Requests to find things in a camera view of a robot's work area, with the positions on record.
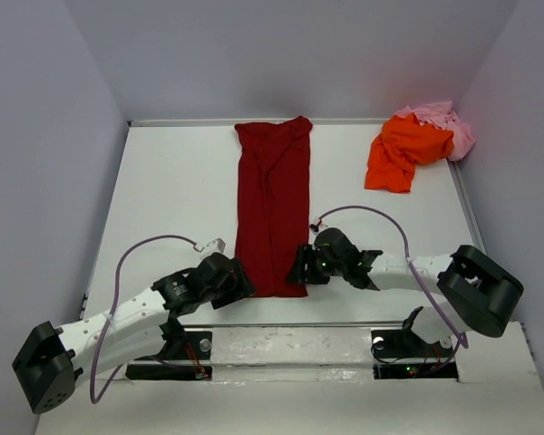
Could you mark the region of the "dark red t shirt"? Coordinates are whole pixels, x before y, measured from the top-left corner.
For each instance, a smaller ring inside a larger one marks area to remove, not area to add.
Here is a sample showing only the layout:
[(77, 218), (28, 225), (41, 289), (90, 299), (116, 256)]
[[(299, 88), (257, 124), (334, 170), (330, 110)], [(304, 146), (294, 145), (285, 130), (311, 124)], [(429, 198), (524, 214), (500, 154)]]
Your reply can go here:
[(235, 126), (241, 148), (235, 257), (259, 298), (307, 296), (306, 288), (289, 284), (287, 276), (298, 247), (309, 238), (312, 129), (303, 116)]

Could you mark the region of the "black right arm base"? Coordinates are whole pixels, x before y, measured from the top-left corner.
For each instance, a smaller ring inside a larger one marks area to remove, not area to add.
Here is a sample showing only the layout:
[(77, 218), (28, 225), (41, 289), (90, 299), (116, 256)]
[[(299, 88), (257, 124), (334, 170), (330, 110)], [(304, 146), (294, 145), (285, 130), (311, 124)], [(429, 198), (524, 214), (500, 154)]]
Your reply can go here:
[(372, 333), (370, 352), (376, 380), (458, 380), (452, 343), (449, 348), (440, 342), (429, 344), (410, 329), (422, 309), (414, 309), (400, 329), (382, 329)]

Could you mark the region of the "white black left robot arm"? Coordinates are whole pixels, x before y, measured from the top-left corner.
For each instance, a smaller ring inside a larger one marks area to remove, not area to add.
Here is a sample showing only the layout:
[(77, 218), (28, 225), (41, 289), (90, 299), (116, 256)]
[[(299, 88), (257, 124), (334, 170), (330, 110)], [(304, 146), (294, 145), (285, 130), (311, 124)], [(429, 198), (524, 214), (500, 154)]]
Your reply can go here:
[(171, 358), (185, 342), (180, 317), (251, 297), (236, 258), (215, 253), (166, 275), (111, 310), (71, 324), (35, 326), (12, 363), (32, 413), (52, 411), (82, 383), (141, 357)]

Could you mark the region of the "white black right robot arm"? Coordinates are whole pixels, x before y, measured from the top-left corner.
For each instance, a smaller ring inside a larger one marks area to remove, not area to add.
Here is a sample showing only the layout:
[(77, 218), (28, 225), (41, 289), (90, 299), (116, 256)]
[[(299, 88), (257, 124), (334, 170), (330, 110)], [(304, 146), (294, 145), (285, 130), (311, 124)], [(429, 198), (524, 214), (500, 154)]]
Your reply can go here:
[(413, 309), (392, 340), (410, 355), (467, 332), (503, 336), (524, 293), (516, 277), (475, 246), (461, 245), (449, 255), (411, 258), (360, 250), (341, 230), (329, 227), (313, 244), (298, 247), (287, 282), (326, 285), (334, 277), (359, 290), (425, 294), (429, 305)]

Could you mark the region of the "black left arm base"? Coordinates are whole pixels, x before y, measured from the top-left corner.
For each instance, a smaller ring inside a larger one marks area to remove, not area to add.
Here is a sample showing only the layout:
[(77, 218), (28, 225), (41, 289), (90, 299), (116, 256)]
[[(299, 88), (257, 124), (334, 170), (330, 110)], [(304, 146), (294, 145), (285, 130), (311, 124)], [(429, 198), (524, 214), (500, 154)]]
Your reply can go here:
[(161, 329), (167, 342), (160, 352), (130, 362), (124, 376), (131, 381), (210, 381), (212, 331), (185, 329), (179, 321)]

